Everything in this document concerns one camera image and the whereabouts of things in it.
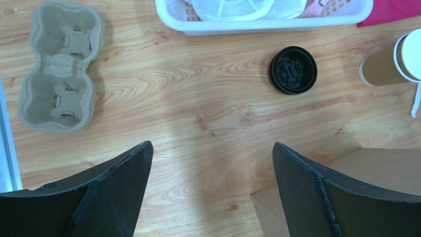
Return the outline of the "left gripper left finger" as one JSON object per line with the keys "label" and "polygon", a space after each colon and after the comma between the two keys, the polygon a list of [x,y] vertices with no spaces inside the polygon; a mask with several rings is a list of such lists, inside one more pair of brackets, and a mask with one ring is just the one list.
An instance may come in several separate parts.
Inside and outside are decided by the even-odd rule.
{"label": "left gripper left finger", "polygon": [[117,157],[35,190],[2,193],[3,237],[131,237],[154,148],[144,141]]}

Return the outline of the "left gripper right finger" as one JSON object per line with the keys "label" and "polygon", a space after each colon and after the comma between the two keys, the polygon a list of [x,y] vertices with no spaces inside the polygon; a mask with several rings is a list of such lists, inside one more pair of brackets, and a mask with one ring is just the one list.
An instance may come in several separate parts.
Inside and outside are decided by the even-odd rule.
{"label": "left gripper right finger", "polygon": [[357,180],[279,142],[272,158],[291,236],[420,236],[419,195]]}

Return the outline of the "paper coffee cup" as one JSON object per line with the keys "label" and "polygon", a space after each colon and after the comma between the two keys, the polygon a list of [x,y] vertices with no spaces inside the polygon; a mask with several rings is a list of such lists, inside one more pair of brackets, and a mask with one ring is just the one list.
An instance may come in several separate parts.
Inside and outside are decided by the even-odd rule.
{"label": "paper coffee cup", "polygon": [[359,76],[368,86],[385,86],[421,81],[421,30],[402,35],[391,44],[365,59]]}

